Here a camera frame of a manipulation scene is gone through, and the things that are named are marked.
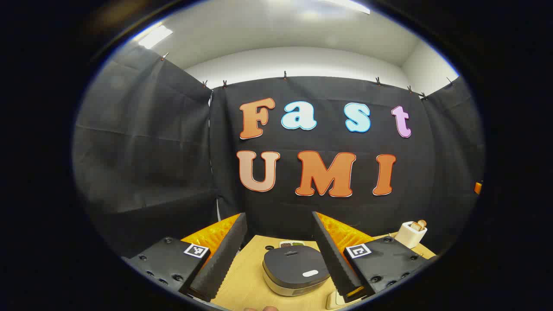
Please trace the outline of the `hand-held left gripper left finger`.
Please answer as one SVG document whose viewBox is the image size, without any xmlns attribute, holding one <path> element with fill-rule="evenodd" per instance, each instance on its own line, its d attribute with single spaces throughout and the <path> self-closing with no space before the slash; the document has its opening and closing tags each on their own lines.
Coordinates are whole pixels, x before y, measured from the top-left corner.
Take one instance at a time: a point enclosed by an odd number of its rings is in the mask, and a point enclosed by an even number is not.
<svg viewBox="0 0 553 311">
<path fill-rule="evenodd" d="M 247 232 L 245 213 L 182 239 L 162 238 L 125 262 L 162 287 L 211 301 L 217 295 Z"/>
</svg>

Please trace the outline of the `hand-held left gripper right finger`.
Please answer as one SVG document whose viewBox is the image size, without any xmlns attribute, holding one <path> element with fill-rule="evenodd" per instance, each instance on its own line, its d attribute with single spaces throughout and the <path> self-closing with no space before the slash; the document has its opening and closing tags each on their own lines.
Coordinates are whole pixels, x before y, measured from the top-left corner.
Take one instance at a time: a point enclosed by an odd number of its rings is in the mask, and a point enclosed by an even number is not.
<svg viewBox="0 0 553 311">
<path fill-rule="evenodd" d="M 376 295 L 435 262 L 394 236 L 372 238 L 332 217 L 312 212 L 314 239 L 338 293 L 345 302 Z"/>
</svg>

